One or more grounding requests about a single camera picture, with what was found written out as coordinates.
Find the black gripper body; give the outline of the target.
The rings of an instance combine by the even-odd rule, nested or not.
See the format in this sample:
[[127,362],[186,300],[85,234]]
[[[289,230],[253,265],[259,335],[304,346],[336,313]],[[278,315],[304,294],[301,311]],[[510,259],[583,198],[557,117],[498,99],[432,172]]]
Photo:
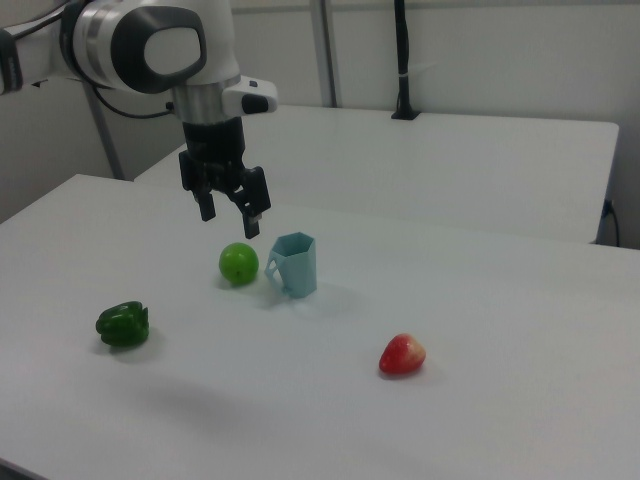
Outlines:
[[183,188],[194,195],[230,193],[240,183],[245,139],[239,117],[216,124],[183,124],[186,149],[179,154]]

